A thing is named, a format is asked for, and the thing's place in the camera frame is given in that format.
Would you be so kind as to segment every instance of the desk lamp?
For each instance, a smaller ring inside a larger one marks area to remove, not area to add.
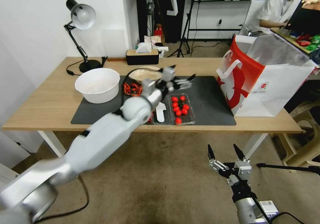
[[[96,12],[94,9],[86,4],[78,4],[75,0],[67,0],[67,8],[71,11],[71,21],[67,23],[64,28],[70,35],[72,41],[77,46],[78,51],[83,57],[84,61],[79,65],[79,69],[82,73],[95,68],[102,68],[105,62],[105,57],[102,57],[102,64],[98,60],[88,60],[87,53],[81,46],[78,45],[77,41],[71,34],[71,31],[75,28],[88,29],[96,20]]]

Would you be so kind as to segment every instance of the red and white paper bag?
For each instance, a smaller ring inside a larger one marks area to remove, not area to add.
[[[235,36],[224,55],[217,81],[234,116],[276,116],[319,66],[264,66],[246,55],[255,37]]]

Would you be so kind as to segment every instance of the clear plastic tray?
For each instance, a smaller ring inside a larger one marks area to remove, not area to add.
[[[163,111],[163,115],[164,115],[164,122],[159,122],[157,120],[157,113],[156,111],[154,111],[152,114],[152,118],[151,118],[151,124],[153,125],[173,125],[174,122],[172,121],[172,115],[173,115],[173,111],[170,110],[170,107],[172,107],[172,102],[170,100],[170,102],[168,102],[168,99],[165,98],[164,100],[161,101],[162,103],[164,103],[166,105],[167,110]]]
[[[186,99],[183,102],[183,104],[188,104],[190,109],[188,110],[188,113],[186,115],[182,114],[181,116],[176,116],[175,112],[173,111],[171,98],[177,97],[180,100],[181,96],[185,96]],[[193,109],[192,109],[192,106],[190,103],[190,99],[187,94],[170,94],[167,96],[166,99],[167,99],[167,103],[169,103],[169,105],[167,106],[167,110],[169,109],[171,112],[172,124],[176,123],[175,119],[177,117],[181,118],[181,120],[182,120],[182,123],[180,125],[190,125],[190,124],[194,124],[196,122],[196,118],[195,118],[195,115],[194,115],[194,112],[193,112]]]

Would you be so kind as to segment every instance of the wooden table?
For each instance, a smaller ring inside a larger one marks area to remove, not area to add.
[[[311,53],[311,51],[307,50],[306,47],[300,46],[293,38],[289,36],[289,34],[285,35],[282,32],[280,32],[279,28],[271,28],[270,30],[282,39],[284,39],[285,41],[287,41],[288,43],[298,48],[300,51],[304,52],[305,54],[309,55]]]
[[[17,112],[3,125],[6,130],[37,130],[48,145],[58,155],[66,150],[53,131],[83,131],[89,127],[84,124],[71,124],[82,95],[74,88],[78,76],[66,73],[66,67],[81,60],[80,57],[67,57],[43,84],[29,97]],[[176,75],[217,77],[216,69],[221,58],[161,58],[158,67],[176,65]],[[126,75],[138,66],[128,66],[126,62],[106,62],[106,68]],[[78,65],[70,70],[80,73]],[[268,133],[300,133],[302,130],[292,117],[282,110],[276,117],[236,117],[235,126],[164,126],[143,125],[136,129],[140,132],[250,132],[252,137],[244,148],[247,158],[255,151]]]

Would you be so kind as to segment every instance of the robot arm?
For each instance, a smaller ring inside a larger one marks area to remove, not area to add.
[[[39,220],[58,195],[55,186],[99,166],[148,121],[169,92],[190,87],[194,76],[179,80],[173,68],[161,69],[162,79],[157,82],[144,80],[140,97],[129,98],[117,112],[106,114],[83,131],[63,157],[37,162],[1,190],[0,200],[7,209],[0,213],[0,223]]]
[[[246,159],[236,144],[233,147],[239,160],[221,163],[215,159],[211,146],[208,145],[209,166],[227,179],[233,192],[232,200],[238,209],[240,224],[271,223],[270,219],[278,213],[278,210],[272,201],[257,201],[256,194],[251,191],[248,184],[252,171],[250,160]]]

